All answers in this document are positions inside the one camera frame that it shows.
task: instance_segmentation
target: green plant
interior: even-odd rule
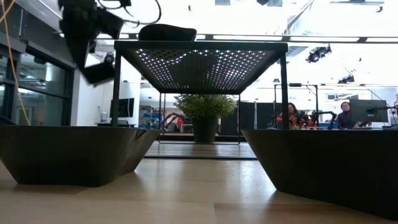
[[[227,95],[181,94],[174,105],[189,118],[224,118],[234,113],[236,102]]]

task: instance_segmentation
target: plant pot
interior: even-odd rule
[[[192,119],[195,142],[213,143],[216,138],[217,118]]]

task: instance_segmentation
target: perforated tabletop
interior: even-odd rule
[[[114,48],[161,93],[239,95],[287,50],[285,43],[117,40]]]

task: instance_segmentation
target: wooden floor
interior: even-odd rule
[[[230,143],[228,145],[193,144],[193,142],[191,142],[192,144],[164,143],[165,144],[159,144],[158,142],[154,142],[146,155],[165,157],[229,157],[232,159],[256,159],[256,156],[246,142],[243,142],[240,145],[236,145],[236,142],[228,142]]]
[[[98,188],[17,185],[0,163],[0,223],[396,223],[276,192],[258,161],[144,159]]]

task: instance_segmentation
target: computer monitor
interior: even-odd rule
[[[388,122],[385,100],[350,100],[351,119],[356,122]]]
[[[111,118],[113,115],[113,100],[111,101]],[[118,118],[128,118],[132,117],[132,111],[134,108],[134,98],[130,99],[119,99],[119,108],[118,108]]]

